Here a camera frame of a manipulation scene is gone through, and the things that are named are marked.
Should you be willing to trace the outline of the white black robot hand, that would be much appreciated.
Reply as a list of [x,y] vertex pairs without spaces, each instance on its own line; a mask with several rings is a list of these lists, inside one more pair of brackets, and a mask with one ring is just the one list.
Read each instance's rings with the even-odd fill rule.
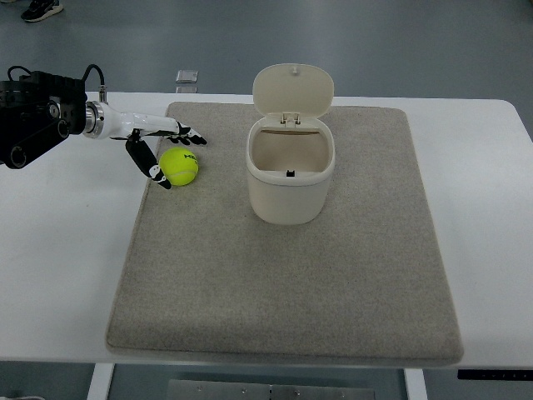
[[84,134],[94,138],[110,138],[125,142],[127,153],[139,170],[165,189],[172,184],[159,162],[144,142],[144,137],[160,137],[173,143],[206,145],[207,140],[191,127],[173,117],[161,117],[138,112],[119,112],[105,102],[93,102],[94,126]]

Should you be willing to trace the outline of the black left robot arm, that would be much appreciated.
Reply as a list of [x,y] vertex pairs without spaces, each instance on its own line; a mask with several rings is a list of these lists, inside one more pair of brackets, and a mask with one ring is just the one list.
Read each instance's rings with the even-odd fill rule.
[[102,131],[102,107],[87,100],[91,71],[99,80],[99,100],[107,100],[102,69],[91,64],[82,78],[11,66],[1,82],[1,164],[21,169],[71,135]]

